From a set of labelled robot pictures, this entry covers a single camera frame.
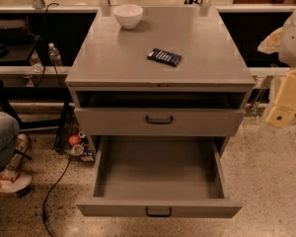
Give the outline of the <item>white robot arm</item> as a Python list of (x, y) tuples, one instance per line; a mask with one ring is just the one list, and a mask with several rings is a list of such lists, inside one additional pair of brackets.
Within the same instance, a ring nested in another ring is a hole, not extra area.
[(296, 10), (283, 26), (273, 31), (258, 46), (262, 53), (278, 53), (280, 62), (291, 70), (280, 78), (277, 95), (264, 122), (266, 125), (281, 128), (290, 123), (296, 115)]

